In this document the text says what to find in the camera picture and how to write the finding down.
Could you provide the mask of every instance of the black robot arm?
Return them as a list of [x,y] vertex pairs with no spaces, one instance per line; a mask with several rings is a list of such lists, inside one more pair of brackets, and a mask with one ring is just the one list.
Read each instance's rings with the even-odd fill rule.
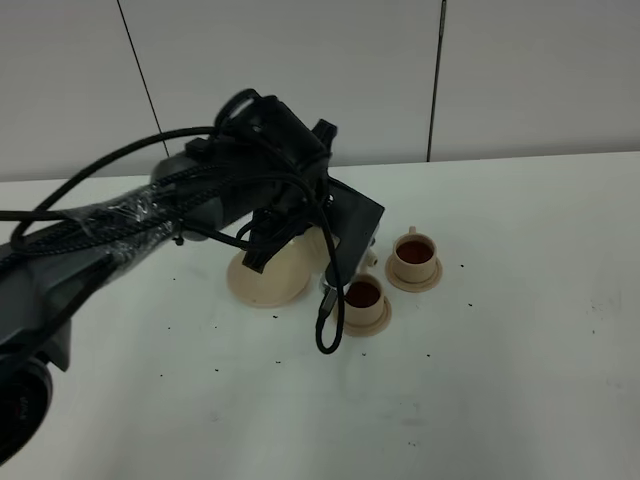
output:
[[[373,243],[384,211],[328,176],[336,133],[324,120],[309,130],[276,97],[245,90],[225,105],[213,127],[140,140],[79,172],[33,212],[0,212],[0,220],[21,221],[11,242],[0,247],[0,463],[26,443],[46,414],[46,365],[68,368],[71,316],[101,286],[169,240],[182,245],[213,238],[234,245],[245,250],[244,265],[262,272],[292,238],[321,227],[331,262],[316,342],[323,353],[335,351],[344,322],[343,288]],[[150,185],[107,202],[50,210],[83,179],[124,155],[193,135],[208,137],[161,161]],[[220,232],[250,213],[237,237]],[[39,220],[58,222],[25,235]],[[322,329],[336,301],[336,338],[325,347]]]

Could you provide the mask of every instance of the beige cup lid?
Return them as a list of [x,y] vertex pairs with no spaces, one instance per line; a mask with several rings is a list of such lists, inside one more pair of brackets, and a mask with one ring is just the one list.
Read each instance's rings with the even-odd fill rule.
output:
[[242,265],[239,252],[227,268],[227,285],[238,300],[252,307],[278,307],[302,293],[311,272],[300,249],[289,244],[265,266],[262,274]]

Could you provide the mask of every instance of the black line on wall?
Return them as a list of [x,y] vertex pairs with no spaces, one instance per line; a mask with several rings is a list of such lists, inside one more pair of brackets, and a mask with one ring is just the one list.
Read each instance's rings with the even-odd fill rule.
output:
[[436,54],[436,72],[433,78],[433,95],[431,96],[431,119],[429,120],[429,143],[427,144],[427,162],[431,161],[431,143],[433,140],[433,123],[436,116],[436,99],[438,97],[438,79],[440,78],[440,58],[442,57],[442,39],[447,18],[447,0],[440,5],[440,28],[438,30],[438,53]]
[[[156,109],[153,106],[153,102],[151,101],[151,94],[149,93],[149,88],[147,87],[147,81],[144,78],[144,73],[142,73],[142,67],[140,67],[140,60],[138,59],[138,53],[136,52],[136,47],[133,46],[133,40],[131,40],[131,33],[129,33],[129,25],[127,25],[127,20],[124,18],[124,12],[122,11],[122,5],[120,5],[120,0],[116,0],[118,3],[118,10],[120,10],[120,16],[122,17],[122,23],[124,24],[124,29],[127,31],[127,37],[129,38],[129,45],[131,45],[131,51],[133,52],[133,57],[136,59],[136,65],[138,65],[138,72],[140,72],[140,78],[142,79],[142,85],[144,86],[144,91],[147,92],[147,99],[149,100],[149,106],[151,107],[151,113],[153,114],[153,118],[156,121],[156,126],[158,127],[158,133],[162,133],[162,129],[160,128],[160,122],[158,121],[158,115],[156,114]],[[164,145],[164,151],[169,157],[169,149],[167,148],[167,142],[162,142]]]

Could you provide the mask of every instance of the white table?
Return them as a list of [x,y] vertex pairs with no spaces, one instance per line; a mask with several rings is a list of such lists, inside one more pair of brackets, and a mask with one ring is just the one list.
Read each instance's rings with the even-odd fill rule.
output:
[[[234,249],[167,245],[75,317],[71,368],[0,478],[639,478],[640,154],[331,173],[387,208],[386,331],[321,355],[316,288],[253,310],[225,286]],[[0,206],[58,184],[0,184]],[[383,274],[409,225],[444,264],[418,295]]]

